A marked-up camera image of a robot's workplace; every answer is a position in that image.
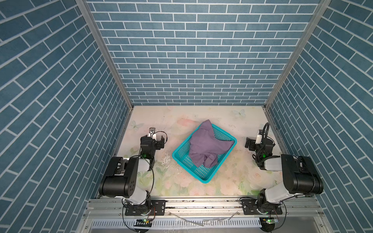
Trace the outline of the teal plastic basket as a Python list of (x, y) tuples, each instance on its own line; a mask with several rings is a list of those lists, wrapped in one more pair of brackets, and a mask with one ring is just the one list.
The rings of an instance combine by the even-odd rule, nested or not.
[(194, 178), (196, 178), (202, 183), (209, 183), (212, 180), (214, 175), (217, 173), (218, 169), (221, 167), (221, 165), (224, 163), (228, 155), (232, 152), (233, 148), (237, 144), (237, 140), (234, 136), (230, 135), (229, 133), (227, 133), (226, 131), (222, 130), (214, 124), (212, 124), (212, 127), (214, 129), (215, 137), (218, 140), (234, 141), (234, 145), (231, 147), (229, 151), (218, 156), (218, 164), (216, 166), (208, 169), (202, 165), (198, 168), (193, 164), (191, 158), (189, 157), (189, 140), (196, 130), (194, 130), (194, 132), (190, 136), (188, 136), (188, 138), (183, 143), (181, 143), (181, 145), (172, 153), (173, 159), (190, 175), (192, 175)]

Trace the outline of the purple trousers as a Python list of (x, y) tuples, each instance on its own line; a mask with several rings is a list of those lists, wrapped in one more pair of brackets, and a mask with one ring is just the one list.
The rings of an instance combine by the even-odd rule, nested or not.
[(212, 168), (218, 164), (218, 156), (226, 153), (234, 141), (222, 141), (215, 137), (210, 120), (204, 121), (190, 140), (189, 157), (196, 167)]

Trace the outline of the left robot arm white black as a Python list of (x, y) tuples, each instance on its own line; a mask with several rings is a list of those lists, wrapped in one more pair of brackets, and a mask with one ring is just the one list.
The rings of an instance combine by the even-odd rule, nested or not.
[(164, 148), (168, 137), (156, 139), (156, 132), (140, 138), (138, 155), (128, 159), (112, 157), (99, 185), (99, 196), (122, 198), (134, 207), (151, 206), (151, 191), (137, 186), (139, 172), (153, 172), (155, 152)]

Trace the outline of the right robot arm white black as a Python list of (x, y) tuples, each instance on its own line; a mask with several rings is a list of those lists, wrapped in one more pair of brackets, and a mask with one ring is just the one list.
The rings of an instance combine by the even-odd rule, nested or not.
[(273, 155), (275, 142), (270, 138), (246, 139), (245, 147), (254, 152), (253, 159), (260, 170), (282, 173), (282, 181), (275, 186), (262, 189), (257, 195), (255, 207), (267, 213), (282, 202), (298, 196), (309, 196), (323, 192), (323, 182), (312, 160), (306, 156), (289, 154)]

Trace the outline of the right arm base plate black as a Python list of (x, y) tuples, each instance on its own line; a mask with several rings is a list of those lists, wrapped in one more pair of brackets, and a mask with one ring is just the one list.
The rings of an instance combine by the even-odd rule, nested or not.
[(267, 203), (265, 201), (253, 198), (240, 198), (239, 204), (242, 205), (244, 215), (269, 215), (283, 214), (279, 204)]

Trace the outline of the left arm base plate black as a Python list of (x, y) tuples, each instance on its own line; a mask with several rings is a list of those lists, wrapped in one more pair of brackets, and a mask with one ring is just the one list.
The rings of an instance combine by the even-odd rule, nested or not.
[(142, 205), (127, 204), (125, 216), (163, 216), (165, 214), (165, 200), (147, 200)]

